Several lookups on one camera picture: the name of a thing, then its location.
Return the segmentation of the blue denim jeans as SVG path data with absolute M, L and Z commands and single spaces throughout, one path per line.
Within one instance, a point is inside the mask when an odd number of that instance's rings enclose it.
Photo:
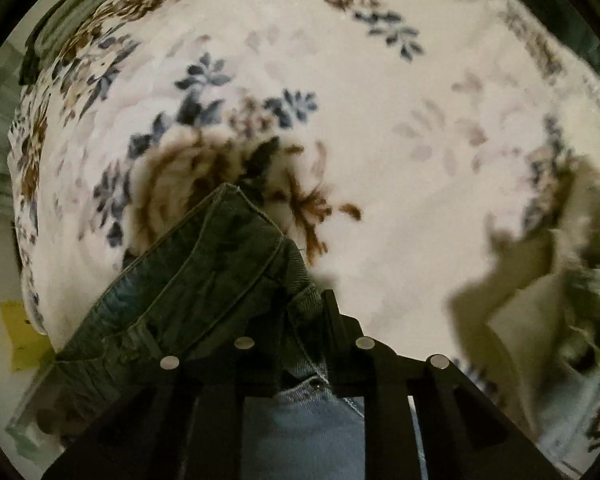
M 322 295 L 296 244 L 223 185 L 106 290 L 56 370 L 85 432 L 158 370 L 240 337 L 278 338 L 275 393 L 245 402 L 237 479 L 368 479 L 364 401 L 332 390 Z

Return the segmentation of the folded blue jeans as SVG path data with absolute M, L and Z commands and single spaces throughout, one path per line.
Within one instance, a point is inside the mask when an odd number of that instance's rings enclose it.
M 600 455 L 600 201 L 578 219 L 580 232 L 559 245 L 568 259 L 559 274 L 556 347 L 539 398 L 539 447 L 570 476 L 580 476 Z

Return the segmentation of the yellow box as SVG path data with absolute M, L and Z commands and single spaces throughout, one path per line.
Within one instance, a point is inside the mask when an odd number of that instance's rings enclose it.
M 38 368 L 54 356 L 50 340 L 33 328 L 20 301 L 3 301 L 0 309 L 10 344 L 9 370 L 12 373 Z

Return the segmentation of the floral bed quilt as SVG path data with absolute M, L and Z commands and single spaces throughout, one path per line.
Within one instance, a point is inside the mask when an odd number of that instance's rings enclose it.
M 24 307 L 62 346 L 225 182 L 372 335 L 472 370 L 452 300 L 493 232 L 600 166 L 600 76 L 520 0 L 106 0 L 23 87 L 8 166 Z

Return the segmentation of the folded dark and grey clothes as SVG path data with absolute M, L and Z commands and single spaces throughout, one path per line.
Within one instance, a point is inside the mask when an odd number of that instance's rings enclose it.
M 106 0 L 58 0 L 33 27 L 20 66 L 21 87 L 35 84 L 69 38 Z

